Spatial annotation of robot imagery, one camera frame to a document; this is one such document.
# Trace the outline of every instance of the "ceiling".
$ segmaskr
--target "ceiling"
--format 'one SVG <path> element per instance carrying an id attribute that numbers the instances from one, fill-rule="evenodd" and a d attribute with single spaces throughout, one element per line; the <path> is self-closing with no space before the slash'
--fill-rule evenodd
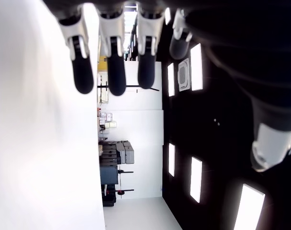
<path id="1" fill-rule="evenodd" d="M 166 55 L 171 36 L 169 23 L 163 27 L 157 60 L 162 62 L 163 76 L 163 198 L 173 215 L 183 230 L 232 230 L 242 184 L 248 184 L 266 194 L 257 230 L 291 229 L 291 155 L 266 172 L 255 172 L 250 163 L 254 140 L 250 99 L 205 52 L 203 90 L 179 92 L 181 61 Z M 167 66 L 171 63 L 175 96 L 169 98 Z M 174 177 L 168 172 L 169 143 L 176 146 Z M 192 157 L 203 162 L 200 203 L 190 196 Z"/>

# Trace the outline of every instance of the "rectangular light fixture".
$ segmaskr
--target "rectangular light fixture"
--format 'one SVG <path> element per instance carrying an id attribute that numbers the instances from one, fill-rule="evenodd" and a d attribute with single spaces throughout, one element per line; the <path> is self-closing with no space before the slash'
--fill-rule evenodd
<path id="1" fill-rule="evenodd" d="M 202 181 L 202 161 L 192 158 L 191 161 L 191 182 L 190 182 L 190 195 L 198 203 L 201 196 L 201 181 Z"/>
<path id="2" fill-rule="evenodd" d="M 169 89 L 169 97 L 174 96 L 174 67 L 173 67 L 173 63 L 168 66 L 168 89 Z"/>
<path id="3" fill-rule="evenodd" d="M 202 52 L 201 44 L 190 50 L 192 90 L 203 89 Z"/>
<path id="4" fill-rule="evenodd" d="M 166 8 L 165 10 L 165 21 L 166 21 L 166 25 L 168 25 L 168 23 L 171 20 L 171 12 L 170 12 L 170 8 Z"/>
<path id="5" fill-rule="evenodd" d="M 255 230 L 265 194 L 243 184 L 242 194 L 234 230 Z"/>
<path id="6" fill-rule="evenodd" d="M 175 146 L 169 144 L 169 173 L 174 176 L 175 169 Z"/>

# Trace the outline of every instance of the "white wall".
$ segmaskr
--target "white wall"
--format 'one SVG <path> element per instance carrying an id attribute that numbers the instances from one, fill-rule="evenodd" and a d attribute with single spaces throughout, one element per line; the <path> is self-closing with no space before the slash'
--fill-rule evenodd
<path id="1" fill-rule="evenodd" d="M 98 18 L 87 8 L 93 71 Z M 40 0 L 0 1 L 0 230 L 105 229 L 96 93 Z"/>
<path id="2" fill-rule="evenodd" d="M 104 207 L 106 230 L 181 230 L 162 197 L 117 200 Z"/>
<path id="3" fill-rule="evenodd" d="M 134 164 L 119 168 L 134 171 L 122 174 L 121 187 L 134 189 L 117 199 L 136 199 L 162 196 L 162 146 L 164 144 L 161 63 L 156 62 L 153 88 L 159 91 L 127 88 L 122 96 L 109 94 L 109 103 L 100 105 L 103 112 L 112 113 L 117 128 L 109 128 L 108 140 L 128 140 L 134 148 Z M 125 62 L 127 85 L 138 85 L 138 62 Z"/>
<path id="4" fill-rule="evenodd" d="M 138 61 L 126 61 L 125 76 L 126 85 L 139 85 L 137 72 Z M 109 93 L 109 103 L 102 104 L 100 108 L 112 111 L 128 110 L 162 110 L 162 83 L 161 83 L 161 63 L 155 63 L 155 80 L 152 88 L 154 90 L 144 90 L 140 87 L 126 88 L 121 96 L 114 96 Z"/>

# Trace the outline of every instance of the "robotic hand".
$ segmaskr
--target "robotic hand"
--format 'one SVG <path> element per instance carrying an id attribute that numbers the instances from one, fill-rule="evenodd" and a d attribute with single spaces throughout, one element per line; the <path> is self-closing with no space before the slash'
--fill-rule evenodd
<path id="1" fill-rule="evenodd" d="M 110 91 L 125 91 L 123 1 L 89 0 L 99 14 L 107 53 Z M 89 93 L 93 76 L 83 9 L 85 0 L 44 0 L 58 19 L 74 71 L 76 88 Z M 170 54 L 182 59 L 192 36 L 217 66 L 251 98 L 254 137 L 251 161 L 262 172 L 291 151 L 291 1 L 139 0 L 138 82 L 154 82 L 157 45 L 166 7 L 176 10 Z"/>

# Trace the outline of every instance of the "air conditioning vent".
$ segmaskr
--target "air conditioning vent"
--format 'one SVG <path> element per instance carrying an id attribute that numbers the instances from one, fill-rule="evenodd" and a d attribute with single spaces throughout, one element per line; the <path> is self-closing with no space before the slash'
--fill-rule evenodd
<path id="1" fill-rule="evenodd" d="M 189 58 L 179 63 L 178 83 L 179 91 L 190 89 Z"/>

